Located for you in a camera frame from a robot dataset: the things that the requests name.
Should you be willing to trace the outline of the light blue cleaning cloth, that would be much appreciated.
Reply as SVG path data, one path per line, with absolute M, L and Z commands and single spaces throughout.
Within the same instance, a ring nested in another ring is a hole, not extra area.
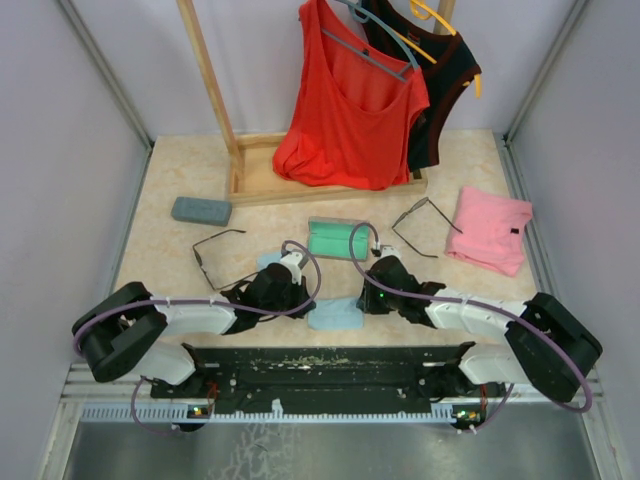
M 280 262 L 281 258 L 282 256 L 280 252 L 262 254 L 256 260 L 256 270 L 260 272 L 271 264 L 277 264 Z

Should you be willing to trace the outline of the grey glasses case green lining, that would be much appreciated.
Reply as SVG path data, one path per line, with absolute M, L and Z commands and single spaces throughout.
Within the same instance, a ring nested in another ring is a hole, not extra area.
M 364 262 L 369 256 L 369 230 L 358 229 L 353 242 L 350 242 L 350 236 L 359 223 L 362 220 L 310 217 L 308 250 L 321 258 L 350 260 L 350 247 L 353 247 L 356 260 Z

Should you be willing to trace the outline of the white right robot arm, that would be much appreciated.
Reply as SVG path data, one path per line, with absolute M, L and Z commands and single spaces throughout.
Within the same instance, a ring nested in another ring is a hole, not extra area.
M 496 301 L 464 295 L 439 282 L 419 282 L 396 255 L 380 257 L 363 273 L 358 307 L 396 312 L 412 324 L 488 338 L 465 349 L 446 372 L 461 396 L 481 384 L 528 384 L 557 403 L 568 403 L 603 353 L 596 337 L 554 296 Z

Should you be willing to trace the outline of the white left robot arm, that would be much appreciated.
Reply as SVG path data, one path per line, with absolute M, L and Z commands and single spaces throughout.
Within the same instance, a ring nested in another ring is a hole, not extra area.
M 315 308 L 316 295 L 308 291 L 299 265 L 286 259 L 208 298 L 162 298 L 143 283 L 130 282 L 76 321 L 74 349 L 99 383 L 138 374 L 194 397 L 206 389 L 208 373 L 188 347 L 168 344 L 166 338 L 232 335 L 262 319 L 301 318 Z

